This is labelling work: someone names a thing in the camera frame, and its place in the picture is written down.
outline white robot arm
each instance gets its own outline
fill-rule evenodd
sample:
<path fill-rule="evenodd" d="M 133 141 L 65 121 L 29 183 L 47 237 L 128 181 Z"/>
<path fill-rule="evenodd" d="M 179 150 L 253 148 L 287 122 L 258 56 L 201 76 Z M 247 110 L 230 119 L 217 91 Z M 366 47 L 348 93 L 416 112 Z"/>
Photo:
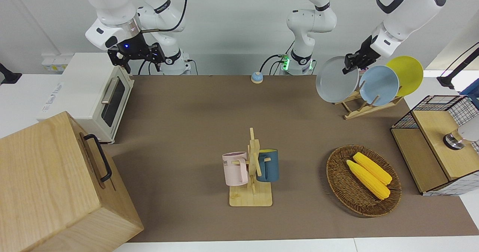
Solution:
<path fill-rule="evenodd" d="M 309 33 L 331 32 L 336 27 L 336 14 L 330 8 L 330 0 L 309 0 L 315 10 L 294 10 L 289 14 L 287 25 L 295 35 L 295 42 L 287 56 L 287 72 L 302 75 L 308 71 L 315 40 Z"/>
<path fill-rule="evenodd" d="M 88 1 L 96 9 L 98 18 L 85 36 L 96 47 L 108 50 L 114 65 L 130 72 L 128 61 L 143 59 L 154 63 L 157 71 L 160 63 L 166 63 L 161 66 L 163 71 L 185 71 L 184 54 L 176 39 L 154 33 L 158 42 L 149 46 L 143 37 L 144 32 L 181 32 L 184 10 L 180 13 L 171 6 L 170 0 L 145 0 L 146 5 L 138 10 L 131 0 Z"/>
<path fill-rule="evenodd" d="M 358 67 L 366 68 L 380 56 L 390 57 L 412 32 L 420 29 L 443 8 L 446 0 L 392 0 L 376 3 L 388 15 L 354 54 L 344 60 L 344 74 Z"/>

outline corn cob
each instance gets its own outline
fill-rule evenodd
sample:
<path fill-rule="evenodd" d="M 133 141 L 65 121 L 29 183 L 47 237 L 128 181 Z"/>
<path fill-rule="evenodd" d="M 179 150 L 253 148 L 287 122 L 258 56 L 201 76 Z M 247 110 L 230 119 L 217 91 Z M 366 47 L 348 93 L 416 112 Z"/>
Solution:
<path fill-rule="evenodd" d="M 351 160 L 346 160 L 351 172 L 364 184 L 378 199 L 383 200 L 389 197 L 390 190 L 382 184 L 376 177 L 369 173 L 358 163 Z"/>
<path fill-rule="evenodd" d="M 358 152 L 353 156 L 353 158 L 359 165 L 361 165 L 368 172 L 374 175 L 374 177 L 381 181 L 381 183 L 385 185 L 389 185 L 391 183 L 391 175 L 363 153 Z"/>

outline plate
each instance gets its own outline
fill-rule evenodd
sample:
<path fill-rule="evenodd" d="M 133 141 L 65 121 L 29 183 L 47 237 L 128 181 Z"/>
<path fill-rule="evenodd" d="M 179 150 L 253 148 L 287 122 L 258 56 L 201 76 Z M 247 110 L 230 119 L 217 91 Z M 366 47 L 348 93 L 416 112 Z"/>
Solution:
<path fill-rule="evenodd" d="M 358 85 L 359 71 L 352 70 L 344 75 L 344 56 L 336 56 L 324 63 L 316 76 L 316 91 L 320 97 L 331 103 L 337 103 L 349 97 Z"/>
<path fill-rule="evenodd" d="M 372 67 L 363 74 L 359 86 L 366 81 L 359 90 L 361 97 L 373 106 L 382 106 L 390 103 L 399 90 L 399 79 L 396 73 L 387 66 Z"/>
<path fill-rule="evenodd" d="M 416 91 L 424 78 L 424 69 L 419 61 L 410 56 L 398 56 L 386 64 L 399 79 L 401 89 L 397 96 L 403 97 Z"/>
<path fill-rule="evenodd" d="M 391 191 L 387 199 L 380 200 L 358 180 L 349 170 L 346 160 L 361 152 L 388 172 L 392 181 L 388 185 Z M 389 214 L 401 199 L 401 184 L 392 166 L 375 151 L 359 145 L 342 146 L 331 153 L 326 163 L 326 176 L 334 195 L 349 209 L 357 214 L 375 217 Z"/>

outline wicker basket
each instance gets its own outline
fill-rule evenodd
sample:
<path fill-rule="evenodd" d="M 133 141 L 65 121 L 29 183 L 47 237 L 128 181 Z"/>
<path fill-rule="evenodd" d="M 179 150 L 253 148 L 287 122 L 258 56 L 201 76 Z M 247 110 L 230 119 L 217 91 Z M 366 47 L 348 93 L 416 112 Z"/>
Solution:
<path fill-rule="evenodd" d="M 387 199 L 376 198 L 349 170 L 346 160 L 353 160 L 357 152 L 371 158 L 392 176 L 392 182 L 388 185 L 391 194 Z M 381 155 L 364 146 L 349 145 L 334 150 L 326 164 L 326 175 L 335 196 L 346 207 L 363 216 L 386 215 L 394 210 L 401 199 L 401 184 L 394 169 Z"/>

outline yellow plate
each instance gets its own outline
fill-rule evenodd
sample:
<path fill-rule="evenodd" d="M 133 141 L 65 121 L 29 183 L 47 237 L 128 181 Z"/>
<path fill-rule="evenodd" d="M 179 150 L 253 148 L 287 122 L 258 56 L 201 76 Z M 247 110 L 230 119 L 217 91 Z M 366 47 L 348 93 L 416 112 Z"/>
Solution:
<path fill-rule="evenodd" d="M 398 97 L 409 95 L 421 85 L 424 70 L 421 63 L 414 57 L 398 56 L 389 61 L 386 66 L 391 68 L 399 79 L 401 88 L 397 92 Z"/>

